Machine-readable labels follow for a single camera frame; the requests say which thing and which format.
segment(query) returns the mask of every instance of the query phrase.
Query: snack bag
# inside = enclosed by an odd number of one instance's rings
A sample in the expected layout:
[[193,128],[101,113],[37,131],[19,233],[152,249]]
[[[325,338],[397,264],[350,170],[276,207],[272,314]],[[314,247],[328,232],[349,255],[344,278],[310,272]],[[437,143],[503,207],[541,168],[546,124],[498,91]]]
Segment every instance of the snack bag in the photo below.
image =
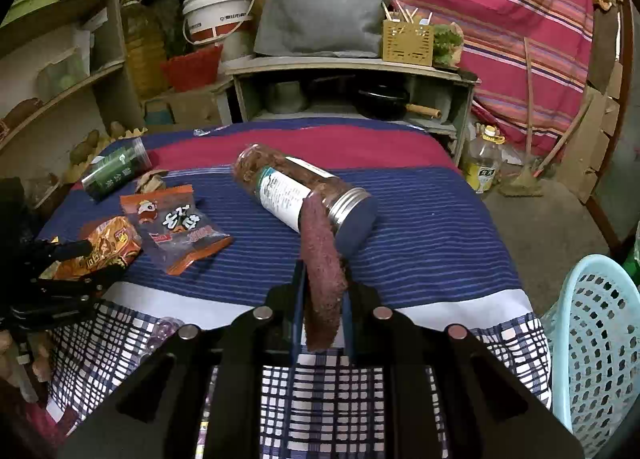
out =
[[122,195],[120,204],[142,236],[142,248],[168,275],[180,275],[233,242],[197,210],[190,184]]
[[89,233],[87,239],[94,246],[91,255],[60,262],[53,279],[79,279],[110,264],[127,267],[140,253],[142,245],[135,228],[122,215],[100,224]]

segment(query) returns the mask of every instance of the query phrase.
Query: glass jar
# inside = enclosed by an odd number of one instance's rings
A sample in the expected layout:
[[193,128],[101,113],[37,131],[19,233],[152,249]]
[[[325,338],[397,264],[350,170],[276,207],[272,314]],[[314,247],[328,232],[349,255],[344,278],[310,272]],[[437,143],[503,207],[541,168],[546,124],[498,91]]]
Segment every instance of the glass jar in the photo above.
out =
[[81,179],[82,188],[94,200],[100,201],[150,168],[151,160],[142,140],[126,140],[119,149],[87,168]]
[[240,153],[233,171],[249,194],[298,233],[303,199],[311,192],[320,194],[335,247],[345,257],[357,251],[376,219],[378,201],[364,188],[279,150],[253,144]]

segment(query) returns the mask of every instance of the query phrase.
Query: bed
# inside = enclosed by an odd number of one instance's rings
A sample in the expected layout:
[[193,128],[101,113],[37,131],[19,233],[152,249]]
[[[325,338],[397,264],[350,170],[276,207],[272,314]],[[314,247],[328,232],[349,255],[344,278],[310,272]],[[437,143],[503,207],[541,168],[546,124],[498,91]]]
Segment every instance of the bed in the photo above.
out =
[[[55,419],[66,407],[80,419],[92,412],[135,369],[160,317],[219,327],[260,305],[271,286],[290,280],[299,235],[249,197],[230,173],[238,153],[255,142],[294,154],[377,197],[374,230],[350,260],[353,279],[375,286],[385,305],[418,325],[465,325],[550,406],[542,325],[488,211],[431,136],[377,120],[307,118],[142,139],[157,168],[169,170],[167,185],[192,184],[197,207],[234,242],[179,277],[165,275],[142,253],[96,305],[94,320],[55,331],[49,402]],[[84,224],[120,214],[119,196],[132,194],[133,187],[129,183],[96,204],[75,186],[40,236],[77,239]],[[382,453],[382,375],[350,367],[339,341],[325,353],[303,353],[292,371],[264,374],[266,457],[277,457],[281,439],[292,457],[309,451],[320,454],[315,457]],[[294,392],[287,392],[288,374],[296,375]],[[295,424],[283,436],[279,407],[292,395]],[[355,397],[361,403],[354,408],[346,401]]]

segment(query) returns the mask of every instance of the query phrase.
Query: jar lid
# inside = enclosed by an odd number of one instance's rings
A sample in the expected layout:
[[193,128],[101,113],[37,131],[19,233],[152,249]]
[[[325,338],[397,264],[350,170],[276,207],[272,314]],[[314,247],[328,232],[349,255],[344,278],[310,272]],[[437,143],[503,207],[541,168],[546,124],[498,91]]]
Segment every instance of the jar lid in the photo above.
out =
[[492,125],[487,125],[482,129],[482,139],[494,142],[496,145],[504,143],[504,136],[501,136],[500,131]]
[[350,257],[359,249],[373,227],[378,214],[378,200],[364,188],[345,192],[329,210],[329,220],[338,227],[335,249]]
[[138,158],[143,170],[149,170],[151,168],[151,160],[146,152],[145,146],[140,138],[133,138],[133,151]]

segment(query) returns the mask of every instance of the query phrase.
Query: plastic bottle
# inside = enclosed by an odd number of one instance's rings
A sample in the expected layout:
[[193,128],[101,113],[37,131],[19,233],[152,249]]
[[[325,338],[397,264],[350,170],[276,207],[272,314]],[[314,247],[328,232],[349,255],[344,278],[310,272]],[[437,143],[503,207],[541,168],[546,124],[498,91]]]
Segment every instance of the plastic bottle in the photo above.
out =
[[500,169],[502,153],[499,145],[504,136],[494,126],[480,126],[476,139],[472,140],[465,155],[465,179],[476,194],[487,192]]
[[234,165],[234,177],[249,194],[292,230],[300,233],[303,199],[315,192],[335,229],[335,248],[353,255],[372,229],[377,200],[364,188],[276,149],[253,144]]
[[121,0],[122,31],[127,65],[138,98],[152,98],[168,88],[161,64],[166,62],[164,33],[152,10],[142,0]]
[[142,140],[126,140],[121,147],[87,168],[81,179],[82,188],[94,200],[100,201],[150,168],[151,160]]

